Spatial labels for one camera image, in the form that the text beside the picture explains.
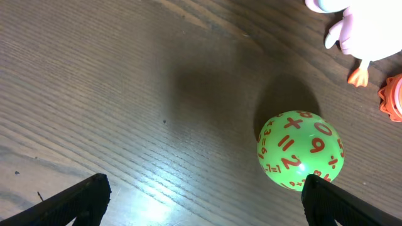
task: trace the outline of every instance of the toy duck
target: toy duck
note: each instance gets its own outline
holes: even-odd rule
[[[330,28],[325,47],[339,40],[343,54],[361,60],[348,83],[367,86],[371,61],[391,56],[402,49],[402,17],[400,0],[305,0],[309,9],[318,13],[333,13],[345,9],[344,18]]]

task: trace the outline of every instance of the wooden table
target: wooden table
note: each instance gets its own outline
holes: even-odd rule
[[[306,225],[256,138],[286,110],[326,118],[334,183],[402,218],[402,124],[377,91],[401,55],[347,84],[339,15],[290,0],[1,1],[0,217],[107,174],[103,225]]]

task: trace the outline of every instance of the ball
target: ball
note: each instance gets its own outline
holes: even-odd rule
[[[279,114],[258,137],[259,163],[283,188],[302,191],[309,174],[331,182],[345,161],[337,131],[320,116],[302,110]]]

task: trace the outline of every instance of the toy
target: toy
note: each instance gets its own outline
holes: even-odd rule
[[[387,85],[378,91],[383,100],[379,109],[394,122],[402,122],[402,74],[387,78]]]
[[[391,56],[402,49],[402,30],[398,28],[402,1],[382,0],[305,0],[309,9],[318,13],[333,13],[346,9],[344,18],[330,28],[325,47],[339,40],[343,54],[361,59],[361,64],[348,83],[367,86],[370,61]]]
[[[309,174],[335,179],[345,158],[336,130],[320,116],[300,110],[279,114],[264,125],[257,155],[269,178],[296,191]]]

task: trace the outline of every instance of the black mark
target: black mark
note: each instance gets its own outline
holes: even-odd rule
[[[42,200],[42,201],[43,201],[43,198],[42,198],[42,196],[40,195],[40,193],[39,193],[39,192],[38,192],[38,195],[39,195],[40,200]]]

